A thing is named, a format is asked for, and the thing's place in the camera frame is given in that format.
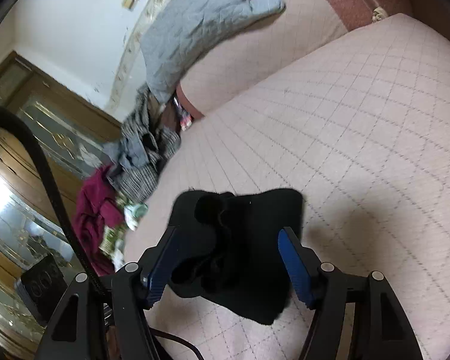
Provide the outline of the black pants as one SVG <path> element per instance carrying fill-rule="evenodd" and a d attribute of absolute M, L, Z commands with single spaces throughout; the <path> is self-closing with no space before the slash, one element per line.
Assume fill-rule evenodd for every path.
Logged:
<path fill-rule="evenodd" d="M 278 250 L 281 229 L 302 234 L 304 197 L 295 189 L 235 195 L 189 190 L 176 197 L 169 224 L 192 247 L 169 286 L 203 297 L 262 325 L 289 304 L 291 283 Z"/>

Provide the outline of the green floral bedsheet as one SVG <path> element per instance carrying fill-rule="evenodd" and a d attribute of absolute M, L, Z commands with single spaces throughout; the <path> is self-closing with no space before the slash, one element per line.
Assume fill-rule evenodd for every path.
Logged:
<path fill-rule="evenodd" d="M 105 225 L 104 227 L 104 236 L 100 244 L 100 252 L 112 262 L 116 272 L 125 265 L 123 250 L 128 229 L 129 227 L 125 217 L 122 222 L 117 225 L 113 225 L 112 227 Z"/>

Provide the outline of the white green small cloth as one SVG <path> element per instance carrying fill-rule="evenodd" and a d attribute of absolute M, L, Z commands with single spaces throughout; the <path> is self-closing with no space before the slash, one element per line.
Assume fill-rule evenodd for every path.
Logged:
<path fill-rule="evenodd" d="M 149 208 L 146 204 L 125 205 L 123 208 L 125 223 L 131 231 L 138 228 L 141 219 L 147 214 Z"/>

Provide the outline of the maroon garment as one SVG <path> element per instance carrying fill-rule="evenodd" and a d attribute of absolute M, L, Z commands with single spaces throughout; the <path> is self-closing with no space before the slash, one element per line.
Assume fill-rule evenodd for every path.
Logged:
<path fill-rule="evenodd" d="M 111 166 L 109 163 L 98 167 L 83 182 L 72 222 L 74 233 L 99 276 L 115 272 L 112 261 L 100 250 L 105 226 L 115 228 L 125 220 L 122 209 L 116 204 L 116 191 L 107 179 Z"/>

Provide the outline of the wooden wardrobe with mirror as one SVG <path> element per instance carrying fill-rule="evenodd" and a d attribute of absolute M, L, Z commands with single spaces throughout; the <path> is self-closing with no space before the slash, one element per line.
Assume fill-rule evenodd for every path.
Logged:
<path fill-rule="evenodd" d="M 108 160 L 103 146 L 119 137 L 119 122 L 17 53 L 0 63 L 0 106 L 40 143 L 66 213 L 73 216 L 83 181 Z M 30 156 L 0 128 L 0 346 L 15 359 L 33 359 L 44 332 L 17 295 L 16 283 L 47 255 L 67 281 L 82 268 Z"/>

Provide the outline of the blue grey cloth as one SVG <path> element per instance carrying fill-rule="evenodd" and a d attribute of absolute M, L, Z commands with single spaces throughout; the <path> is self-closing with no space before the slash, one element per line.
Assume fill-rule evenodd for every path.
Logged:
<path fill-rule="evenodd" d="M 141 138 L 137 134 L 122 136 L 117 141 L 104 144 L 104 152 L 112 162 L 107 176 L 115 178 L 125 171 L 151 164 L 151 159 Z"/>

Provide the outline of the grey checked garment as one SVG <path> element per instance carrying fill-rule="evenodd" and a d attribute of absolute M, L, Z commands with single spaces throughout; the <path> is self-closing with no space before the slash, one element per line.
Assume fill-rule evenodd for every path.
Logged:
<path fill-rule="evenodd" d="M 176 129 L 152 121 L 152 99 L 147 85 L 139 87 L 135 106 L 122 122 L 119 139 L 104 145 L 112 161 L 107 173 L 109 183 L 134 204 L 145 203 L 153 194 L 163 168 L 181 144 Z"/>

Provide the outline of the pink quilted mattress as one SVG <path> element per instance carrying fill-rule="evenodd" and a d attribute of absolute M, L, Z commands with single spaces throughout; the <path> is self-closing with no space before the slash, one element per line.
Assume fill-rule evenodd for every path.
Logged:
<path fill-rule="evenodd" d="M 405 15 L 359 28 L 195 122 L 139 228 L 136 261 L 188 189 L 288 187 L 302 242 L 344 272 L 385 274 L 426 359 L 450 354 L 450 42 Z"/>

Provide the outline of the colourful small packet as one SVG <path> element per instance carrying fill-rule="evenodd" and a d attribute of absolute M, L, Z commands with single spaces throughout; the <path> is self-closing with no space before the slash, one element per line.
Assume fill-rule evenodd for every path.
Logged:
<path fill-rule="evenodd" d="M 177 117 L 179 119 L 181 130 L 188 130 L 193 125 L 193 116 L 180 104 L 177 96 L 173 97 L 173 103 L 175 106 Z"/>

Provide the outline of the grey quilted blanket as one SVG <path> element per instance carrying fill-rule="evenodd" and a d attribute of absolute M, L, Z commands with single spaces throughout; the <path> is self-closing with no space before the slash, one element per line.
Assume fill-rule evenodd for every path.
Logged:
<path fill-rule="evenodd" d="M 146 88 L 168 102 L 203 53 L 284 8 L 284 0 L 170 0 L 139 41 Z"/>

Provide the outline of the pink maroon bolster pillow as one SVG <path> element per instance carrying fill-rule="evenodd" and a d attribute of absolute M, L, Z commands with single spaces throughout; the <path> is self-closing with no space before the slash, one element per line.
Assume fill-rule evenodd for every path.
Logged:
<path fill-rule="evenodd" d="M 200 57 L 176 88 L 178 102 L 201 119 L 293 61 L 370 24 L 374 0 L 283 0 L 261 19 Z"/>

